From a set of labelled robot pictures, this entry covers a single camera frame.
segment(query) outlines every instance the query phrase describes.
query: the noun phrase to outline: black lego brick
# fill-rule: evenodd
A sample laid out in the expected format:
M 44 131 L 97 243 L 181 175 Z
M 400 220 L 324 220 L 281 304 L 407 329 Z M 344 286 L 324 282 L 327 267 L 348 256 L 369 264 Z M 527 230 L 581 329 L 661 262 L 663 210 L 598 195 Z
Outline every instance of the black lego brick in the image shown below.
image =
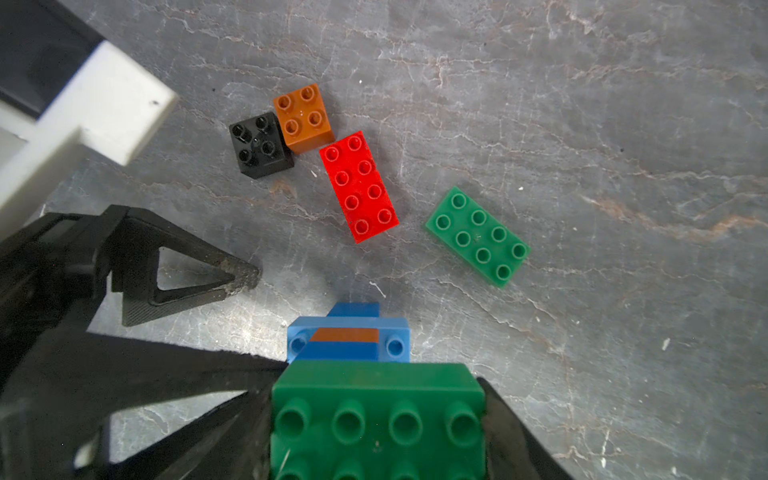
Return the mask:
M 277 116 L 268 111 L 230 125 L 240 171 L 261 178 L 293 166 L 293 155 L 283 139 Z

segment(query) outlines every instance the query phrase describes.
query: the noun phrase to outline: green lego brick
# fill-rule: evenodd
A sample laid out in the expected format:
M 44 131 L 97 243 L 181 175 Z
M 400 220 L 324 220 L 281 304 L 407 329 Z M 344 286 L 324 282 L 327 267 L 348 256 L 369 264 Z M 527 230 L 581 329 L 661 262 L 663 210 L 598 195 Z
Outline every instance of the green lego brick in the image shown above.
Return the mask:
M 425 226 L 498 287 L 507 284 L 530 251 L 458 187 L 445 195 Z
M 466 366 L 296 360 L 272 390 L 273 480 L 482 480 Z

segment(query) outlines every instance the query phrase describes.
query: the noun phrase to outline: triangular cutout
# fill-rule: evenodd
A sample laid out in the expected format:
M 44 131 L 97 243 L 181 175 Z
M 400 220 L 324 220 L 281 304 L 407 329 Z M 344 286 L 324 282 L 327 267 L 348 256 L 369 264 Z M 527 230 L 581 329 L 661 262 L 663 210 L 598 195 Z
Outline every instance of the triangular cutout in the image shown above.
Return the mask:
M 159 250 L 157 288 L 160 290 L 174 290 L 232 280 L 232 275 L 215 266 L 170 248 L 160 247 Z

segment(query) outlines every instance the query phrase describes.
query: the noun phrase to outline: red lego brick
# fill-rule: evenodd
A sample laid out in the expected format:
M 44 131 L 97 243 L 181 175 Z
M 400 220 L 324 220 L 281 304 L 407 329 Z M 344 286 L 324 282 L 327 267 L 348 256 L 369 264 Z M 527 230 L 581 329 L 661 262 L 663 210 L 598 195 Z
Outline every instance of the red lego brick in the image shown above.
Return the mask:
M 355 243 L 400 225 L 362 132 L 320 150 Z

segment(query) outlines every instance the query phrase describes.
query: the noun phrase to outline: marble table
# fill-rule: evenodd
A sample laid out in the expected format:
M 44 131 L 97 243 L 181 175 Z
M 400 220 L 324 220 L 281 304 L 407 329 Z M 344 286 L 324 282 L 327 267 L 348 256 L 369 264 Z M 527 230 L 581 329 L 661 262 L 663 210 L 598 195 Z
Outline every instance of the marble table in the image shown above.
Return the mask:
M 110 295 L 93 331 L 285 358 L 296 317 L 380 302 L 415 361 L 489 379 L 575 478 L 768 475 L 767 3 L 64 3 L 180 102 L 44 210 L 149 208 L 264 272 L 130 329 Z M 316 151 L 261 180 L 235 163 L 227 125 L 315 81 L 401 221 L 360 245 Z M 503 290 L 423 228 L 454 185 L 531 246 Z M 115 415 L 114 457 L 231 395 Z

